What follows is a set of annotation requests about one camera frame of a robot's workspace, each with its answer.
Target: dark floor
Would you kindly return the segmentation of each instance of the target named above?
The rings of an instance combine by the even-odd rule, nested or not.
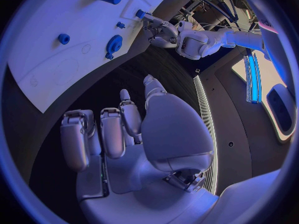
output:
[[[100,111],[118,107],[119,92],[127,89],[142,118],[146,115],[143,79],[153,75],[165,89],[200,112],[192,77],[164,49],[150,46],[146,52],[134,57],[99,80],[76,100],[69,110],[91,109],[99,120]],[[39,150],[33,165],[30,187],[55,213],[71,224],[86,220],[76,199],[76,173],[63,158],[58,120]]]

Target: blue gear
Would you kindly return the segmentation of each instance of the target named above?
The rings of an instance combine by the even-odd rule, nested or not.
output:
[[[106,54],[106,58],[112,60],[113,59],[113,55],[112,53],[117,52],[123,44],[123,38],[120,35],[115,35],[114,37],[112,37],[110,39],[110,41],[107,44],[106,50],[107,50],[107,54]]]

